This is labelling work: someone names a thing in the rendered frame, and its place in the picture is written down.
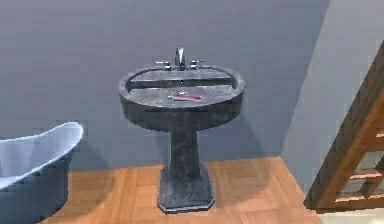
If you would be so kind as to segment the red and white tube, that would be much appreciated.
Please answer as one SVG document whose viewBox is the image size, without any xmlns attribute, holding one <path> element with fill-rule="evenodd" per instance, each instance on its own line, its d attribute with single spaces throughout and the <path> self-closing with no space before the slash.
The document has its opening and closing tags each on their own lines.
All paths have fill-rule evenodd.
<svg viewBox="0 0 384 224">
<path fill-rule="evenodd" d="M 201 101 L 202 97 L 199 95 L 189 94 L 186 91 L 178 91 L 168 96 L 169 99 L 174 101 Z"/>
</svg>

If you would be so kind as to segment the chrome sink faucet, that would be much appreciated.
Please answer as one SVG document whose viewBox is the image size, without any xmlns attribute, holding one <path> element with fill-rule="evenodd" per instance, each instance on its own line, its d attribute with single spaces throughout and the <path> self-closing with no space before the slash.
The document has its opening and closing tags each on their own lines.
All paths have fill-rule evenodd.
<svg viewBox="0 0 384 224">
<path fill-rule="evenodd" d="M 174 64 L 171 64 L 169 61 L 156 61 L 156 64 L 161 65 L 166 71 L 196 70 L 200 63 L 202 63 L 202 60 L 191 60 L 190 62 L 187 62 L 185 49 L 183 47 L 176 48 Z"/>
</svg>

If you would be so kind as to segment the brown wooden shelf rack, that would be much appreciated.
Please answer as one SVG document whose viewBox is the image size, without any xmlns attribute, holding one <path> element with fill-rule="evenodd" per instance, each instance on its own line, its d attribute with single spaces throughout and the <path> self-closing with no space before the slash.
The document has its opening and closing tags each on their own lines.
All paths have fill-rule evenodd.
<svg viewBox="0 0 384 224">
<path fill-rule="evenodd" d="M 384 208 L 384 40 L 304 200 L 319 214 Z"/>
</svg>

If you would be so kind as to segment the grey bathtub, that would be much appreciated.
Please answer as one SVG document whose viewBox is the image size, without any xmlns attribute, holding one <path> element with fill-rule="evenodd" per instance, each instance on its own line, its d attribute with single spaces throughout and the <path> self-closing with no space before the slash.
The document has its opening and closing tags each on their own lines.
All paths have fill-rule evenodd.
<svg viewBox="0 0 384 224">
<path fill-rule="evenodd" d="M 0 224 L 37 224 L 68 199 L 68 173 L 83 126 L 0 140 Z"/>
</svg>

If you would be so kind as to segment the dark grey pedestal sink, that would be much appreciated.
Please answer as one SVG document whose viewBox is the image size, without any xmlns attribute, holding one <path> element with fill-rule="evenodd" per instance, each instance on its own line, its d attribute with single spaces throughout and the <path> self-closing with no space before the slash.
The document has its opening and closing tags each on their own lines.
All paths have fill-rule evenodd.
<svg viewBox="0 0 384 224">
<path fill-rule="evenodd" d="M 124 76 L 117 89 L 125 119 L 171 136 L 169 162 L 159 174 L 159 209 L 166 214 L 210 209 L 215 197 L 209 171 L 199 159 L 197 133 L 240 114 L 245 90 L 241 75 L 213 65 L 184 71 L 145 67 Z M 168 98 L 178 91 L 202 100 Z"/>
</svg>

